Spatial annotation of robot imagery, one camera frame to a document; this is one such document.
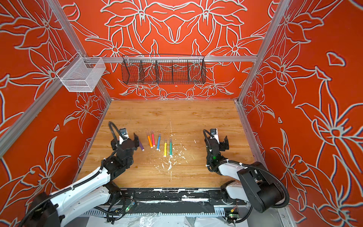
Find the yellow marker pen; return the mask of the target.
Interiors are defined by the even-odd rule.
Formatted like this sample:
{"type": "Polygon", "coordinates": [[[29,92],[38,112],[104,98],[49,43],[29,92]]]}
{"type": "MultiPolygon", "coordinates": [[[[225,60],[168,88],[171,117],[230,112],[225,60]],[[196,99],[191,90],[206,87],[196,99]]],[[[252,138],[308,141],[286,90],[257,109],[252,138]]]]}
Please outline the yellow marker pen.
{"type": "Polygon", "coordinates": [[[167,157],[167,146],[168,146],[168,142],[167,139],[164,140],[164,157],[167,157]]]}

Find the green marker pen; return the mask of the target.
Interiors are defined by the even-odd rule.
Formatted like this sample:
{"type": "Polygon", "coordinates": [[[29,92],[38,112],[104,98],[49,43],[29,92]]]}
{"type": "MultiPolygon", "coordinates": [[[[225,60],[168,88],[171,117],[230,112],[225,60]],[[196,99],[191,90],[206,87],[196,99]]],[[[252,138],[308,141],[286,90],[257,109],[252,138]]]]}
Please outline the green marker pen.
{"type": "Polygon", "coordinates": [[[173,156],[173,140],[172,140],[172,138],[170,138],[170,140],[169,140],[169,156],[170,157],[173,156]]]}

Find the orange marker pen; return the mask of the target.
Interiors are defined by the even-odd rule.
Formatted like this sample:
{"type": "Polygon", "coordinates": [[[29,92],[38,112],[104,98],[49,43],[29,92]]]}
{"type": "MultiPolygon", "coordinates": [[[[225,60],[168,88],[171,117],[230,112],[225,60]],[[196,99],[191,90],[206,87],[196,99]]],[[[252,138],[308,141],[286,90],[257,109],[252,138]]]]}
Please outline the orange marker pen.
{"type": "Polygon", "coordinates": [[[153,146],[153,143],[152,143],[152,140],[151,140],[151,137],[150,137],[149,132],[147,132],[147,140],[148,140],[148,143],[149,143],[150,148],[153,148],[154,146],[153,146]]]}

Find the pink marker pen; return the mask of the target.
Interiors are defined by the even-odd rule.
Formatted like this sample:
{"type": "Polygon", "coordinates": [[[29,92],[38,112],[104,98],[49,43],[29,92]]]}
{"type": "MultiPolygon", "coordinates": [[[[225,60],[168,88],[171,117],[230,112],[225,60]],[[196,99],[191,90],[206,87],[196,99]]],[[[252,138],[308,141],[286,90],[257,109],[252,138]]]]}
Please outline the pink marker pen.
{"type": "Polygon", "coordinates": [[[152,146],[155,147],[156,142],[155,142],[155,133],[154,133],[154,131],[151,131],[151,140],[152,140],[152,146]]]}

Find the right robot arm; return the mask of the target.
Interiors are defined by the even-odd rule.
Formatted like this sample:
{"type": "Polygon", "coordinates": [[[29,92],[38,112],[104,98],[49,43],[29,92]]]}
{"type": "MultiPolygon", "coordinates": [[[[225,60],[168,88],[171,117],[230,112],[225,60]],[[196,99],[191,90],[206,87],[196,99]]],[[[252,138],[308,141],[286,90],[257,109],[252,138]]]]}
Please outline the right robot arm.
{"type": "Polygon", "coordinates": [[[203,135],[208,171],[233,178],[222,186],[227,198],[248,202],[259,213],[269,208],[281,209],[289,204],[287,188],[261,162],[245,164],[224,157],[221,152],[229,149],[229,141],[227,137],[220,141],[217,129],[204,129],[203,135]]]}

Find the blue marker pen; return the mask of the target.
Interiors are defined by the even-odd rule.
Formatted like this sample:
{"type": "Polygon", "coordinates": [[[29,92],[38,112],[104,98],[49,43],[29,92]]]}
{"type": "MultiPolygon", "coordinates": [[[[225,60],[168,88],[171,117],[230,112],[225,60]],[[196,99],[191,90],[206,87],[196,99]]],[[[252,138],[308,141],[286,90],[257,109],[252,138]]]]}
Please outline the blue marker pen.
{"type": "Polygon", "coordinates": [[[162,134],[161,134],[161,133],[159,133],[159,134],[158,134],[158,139],[157,139],[157,150],[158,150],[158,151],[161,151],[161,149],[160,149],[161,136],[162,136],[162,134]]]}

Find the purple marker pen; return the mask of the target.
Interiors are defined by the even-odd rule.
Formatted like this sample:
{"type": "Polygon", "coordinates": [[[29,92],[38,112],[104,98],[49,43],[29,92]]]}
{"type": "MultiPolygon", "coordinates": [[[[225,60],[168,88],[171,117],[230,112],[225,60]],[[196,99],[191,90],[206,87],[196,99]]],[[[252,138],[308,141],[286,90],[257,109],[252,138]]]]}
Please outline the purple marker pen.
{"type": "Polygon", "coordinates": [[[140,149],[142,150],[142,151],[144,151],[145,149],[144,149],[144,147],[143,147],[143,145],[142,145],[142,143],[139,141],[139,147],[140,147],[140,149]]]}

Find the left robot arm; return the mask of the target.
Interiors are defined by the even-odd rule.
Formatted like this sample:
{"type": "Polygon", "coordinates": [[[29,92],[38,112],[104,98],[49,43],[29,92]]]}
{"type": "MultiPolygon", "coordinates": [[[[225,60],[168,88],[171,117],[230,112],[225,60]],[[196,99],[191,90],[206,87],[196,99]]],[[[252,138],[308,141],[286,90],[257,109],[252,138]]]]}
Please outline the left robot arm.
{"type": "Polygon", "coordinates": [[[120,188],[113,180],[134,163],[140,140],[137,135],[130,139],[127,130],[113,122],[108,126],[113,136],[111,155],[86,177],[54,193],[37,195],[20,227],[64,227],[90,209],[121,199],[120,188]]]}

